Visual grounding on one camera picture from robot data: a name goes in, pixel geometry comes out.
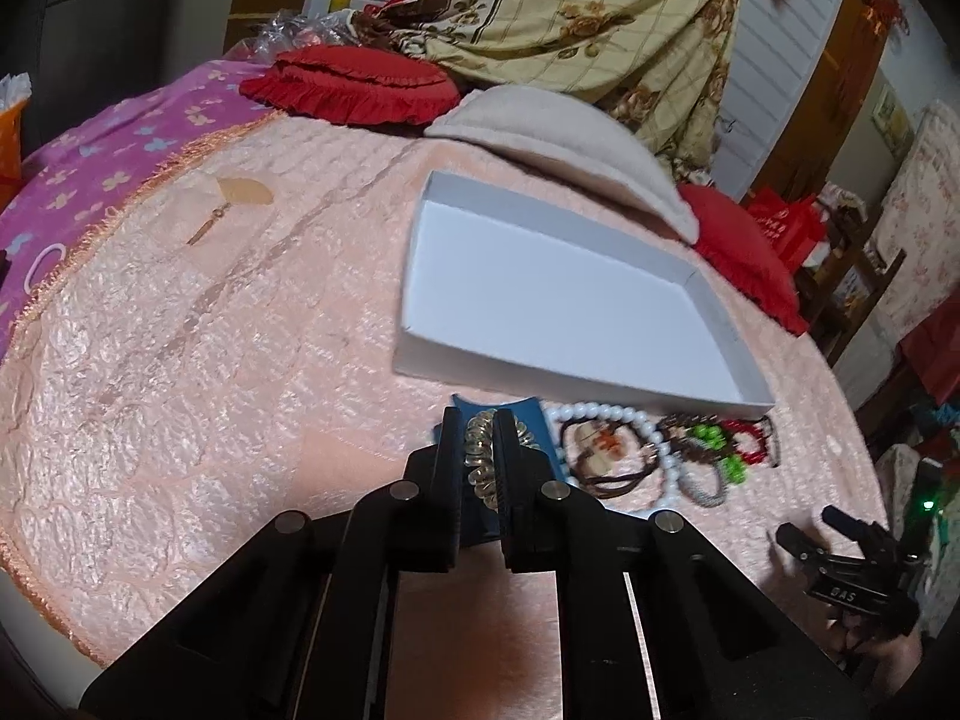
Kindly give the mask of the blue jewelry card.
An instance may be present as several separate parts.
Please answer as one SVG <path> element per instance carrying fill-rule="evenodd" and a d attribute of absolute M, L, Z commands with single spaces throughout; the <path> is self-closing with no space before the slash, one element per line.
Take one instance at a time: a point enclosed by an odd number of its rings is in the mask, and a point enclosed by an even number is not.
<path fill-rule="evenodd" d="M 568 482 L 556 456 L 544 408 L 537 398 L 500 405 L 482 405 L 454 395 L 448 406 L 459 408 L 464 417 L 464 497 L 459 548 L 470 550 L 482 544 L 500 541 L 493 460 L 493 418 L 496 411 L 511 411 L 516 419 L 521 444 L 544 452 L 550 460 L 553 476 Z"/>

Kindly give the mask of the pink textured bedspread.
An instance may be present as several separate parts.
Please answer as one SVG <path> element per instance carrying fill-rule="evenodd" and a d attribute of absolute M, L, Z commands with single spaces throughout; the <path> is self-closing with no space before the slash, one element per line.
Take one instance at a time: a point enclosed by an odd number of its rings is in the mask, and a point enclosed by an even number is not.
<path fill-rule="evenodd" d="M 452 172 L 693 263 L 775 405 L 758 418 L 490 392 L 395 372 L 428 176 Z M 198 244 L 218 177 L 251 177 Z M 156 182 L 82 242 L 2 362 L 2 557 L 103 663 L 89 718 L 859 718 L 799 592 L 786 522 L 882 511 L 817 347 L 649 216 L 483 149 L 279 115 Z M 501 541 L 445 574 L 365 571 L 348 520 L 434 442 L 452 397 L 633 422 L 659 470 L 598 500 L 612 569 L 515 574 Z"/>

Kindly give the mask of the beige pillow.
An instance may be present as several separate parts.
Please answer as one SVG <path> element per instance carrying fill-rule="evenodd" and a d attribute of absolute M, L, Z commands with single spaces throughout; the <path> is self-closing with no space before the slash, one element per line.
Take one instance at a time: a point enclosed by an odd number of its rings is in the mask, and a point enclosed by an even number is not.
<path fill-rule="evenodd" d="M 567 94 L 535 86 L 472 91 L 425 135 L 470 143 L 659 220 L 689 244 L 700 223 L 674 179 L 620 122 Z"/>

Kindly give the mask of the shallow white cardboard box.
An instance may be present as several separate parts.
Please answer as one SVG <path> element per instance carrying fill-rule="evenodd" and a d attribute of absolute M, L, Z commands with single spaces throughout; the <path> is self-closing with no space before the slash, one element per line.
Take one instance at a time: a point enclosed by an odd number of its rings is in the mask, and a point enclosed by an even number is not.
<path fill-rule="evenodd" d="M 394 369 L 547 400 L 758 418 L 775 397 L 693 263 L 571 210 L 434 171 Z"/>

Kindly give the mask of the purple floral blanket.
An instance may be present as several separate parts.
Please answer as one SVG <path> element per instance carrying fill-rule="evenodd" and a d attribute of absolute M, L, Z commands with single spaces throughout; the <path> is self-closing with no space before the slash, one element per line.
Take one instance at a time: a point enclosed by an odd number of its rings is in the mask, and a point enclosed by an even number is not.
<path fill-rule="evenodd" d="M 241 94 L 252 62 L 212 60 L 179 80 L 111 104 L 29 156 L 2 211 L 2 343 L 32 294 L 114 211 L 256 128 L 267 107 Z"/>

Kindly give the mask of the red ruffled cushion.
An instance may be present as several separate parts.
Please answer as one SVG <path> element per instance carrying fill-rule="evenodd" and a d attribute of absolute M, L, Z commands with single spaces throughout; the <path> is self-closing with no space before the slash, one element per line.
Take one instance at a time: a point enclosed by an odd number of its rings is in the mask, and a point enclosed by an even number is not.
<path fill-rule="evenodd" d="M 438 65 L 390 50 L 314 44 L 288 50 L 239 85 L 244 98 L 335 125 L 423 128 L 460 103 Z"/>

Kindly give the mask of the floral yellow quilt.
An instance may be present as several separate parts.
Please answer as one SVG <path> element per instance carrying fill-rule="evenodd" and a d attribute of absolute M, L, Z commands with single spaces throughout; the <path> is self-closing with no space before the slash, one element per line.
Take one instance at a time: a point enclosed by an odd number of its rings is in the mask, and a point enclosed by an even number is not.
<path fill-rule="evenodd" d="M 571 94 L 619 121 L 669 171 L 708 169 L 740 0 L 394 0 L 389 44 L 462 88 Z"/>

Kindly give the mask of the orange plastic basket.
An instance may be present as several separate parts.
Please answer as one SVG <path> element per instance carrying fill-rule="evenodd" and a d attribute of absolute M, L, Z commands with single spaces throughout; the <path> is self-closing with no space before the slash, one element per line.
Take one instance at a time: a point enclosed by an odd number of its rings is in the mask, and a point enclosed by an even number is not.
<path fill-rule="evenodd" d="M 21 117 L 28 104 L 25 99 L 0 114 L 0 210 L 7 208 L 23 185 Z"/>

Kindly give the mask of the red pillow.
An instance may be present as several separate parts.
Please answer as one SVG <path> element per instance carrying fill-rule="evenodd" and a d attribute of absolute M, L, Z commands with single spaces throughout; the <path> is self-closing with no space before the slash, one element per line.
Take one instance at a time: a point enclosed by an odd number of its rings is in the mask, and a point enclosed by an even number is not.
<path fill-rule="evenodd" d="M 679 193 L 700 223 L 697 254 L 770 319 L 802 337 L 807 322 L 800 315 L 793 273 L 754 216 L 708 185 L 680 184 Z"/>

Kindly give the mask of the red shopping bag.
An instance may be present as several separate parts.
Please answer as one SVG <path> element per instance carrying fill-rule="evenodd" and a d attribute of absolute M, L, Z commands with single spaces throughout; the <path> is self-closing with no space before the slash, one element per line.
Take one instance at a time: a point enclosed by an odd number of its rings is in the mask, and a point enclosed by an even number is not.
<path fill-rule="evenodd" d="M 791 273 L 796 273 L 827 237 L 822 206 L 815 195 L 788 202 L 772 188 L 762 187 L 745 199 L 745 210 Z"/>

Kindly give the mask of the shell hairpin with tassel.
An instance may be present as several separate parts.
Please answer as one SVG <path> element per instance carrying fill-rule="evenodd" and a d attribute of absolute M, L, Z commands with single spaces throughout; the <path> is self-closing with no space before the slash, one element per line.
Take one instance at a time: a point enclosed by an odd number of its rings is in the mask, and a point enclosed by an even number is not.
<path fill-rule="evenodd" d="M 274 203 L 272 189 L 251 177 L 218 177 L 217 186 L 221 195 L 220 203 L 210 211 L 210 215 L 199 229 L 187 239 L 189 245 L 198 244 L 235 206 L 267 206 Z"/>

